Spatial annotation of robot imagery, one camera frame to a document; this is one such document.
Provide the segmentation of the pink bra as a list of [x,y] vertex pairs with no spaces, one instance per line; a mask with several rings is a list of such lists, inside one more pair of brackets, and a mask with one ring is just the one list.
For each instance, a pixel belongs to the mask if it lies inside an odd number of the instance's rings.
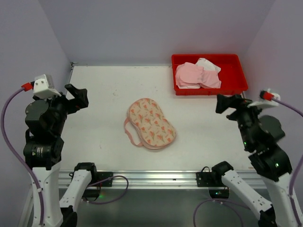
[[176,85],[180,89],[221,88],[220,71],[220,67],[205,58],[196,63],[185,62],[176,68]]

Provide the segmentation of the floral laundry bag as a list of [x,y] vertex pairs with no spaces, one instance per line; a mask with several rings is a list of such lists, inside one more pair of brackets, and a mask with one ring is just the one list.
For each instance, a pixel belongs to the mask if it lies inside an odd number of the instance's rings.
[[[135,143],[132,134],[126,128],[128,123],[135,128],[139,143]],[[150,98],[141,98],[130,105],[124,129],[131,144],[152,150],[169,146],[177,137],[175,128],[164,116],[160,106]]]

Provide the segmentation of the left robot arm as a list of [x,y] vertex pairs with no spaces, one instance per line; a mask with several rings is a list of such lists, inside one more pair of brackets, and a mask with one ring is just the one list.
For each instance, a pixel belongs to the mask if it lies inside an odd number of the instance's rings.
[[59,197],[59,171],[64,141],[61,138],[67,116],[89,105],[88,91],[65,85],[73,99],[63,93],[44,91],[34,95],[26,107],[26,145],[23,150],[31,176],[35,227],[75,227],[77,209],[87,186],[97,177],[94,163],[78,163],[65,195]]

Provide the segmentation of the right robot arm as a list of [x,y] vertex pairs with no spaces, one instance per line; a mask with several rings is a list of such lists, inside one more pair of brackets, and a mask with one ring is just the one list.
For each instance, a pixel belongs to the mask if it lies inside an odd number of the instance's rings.
[[279,99],[278,94],[260,92],[260,101],[253,102],[240,95],[217,95],[215,112],[222,114],[228,108],[234,112],[227,116],[236,121],[241,134],[244,150],[262,178],[270,200],[264,199],[240,178],[226,161],[212,167],[212,177],[234,191],[258,219],[260,227],[301,227],[303,213],[294,192],[294,182],[303,164],[300,160],[292,169],[290,159],[278,146],[285,133],[280,121],[269,115],[258,115],[264,108],[289,105]]

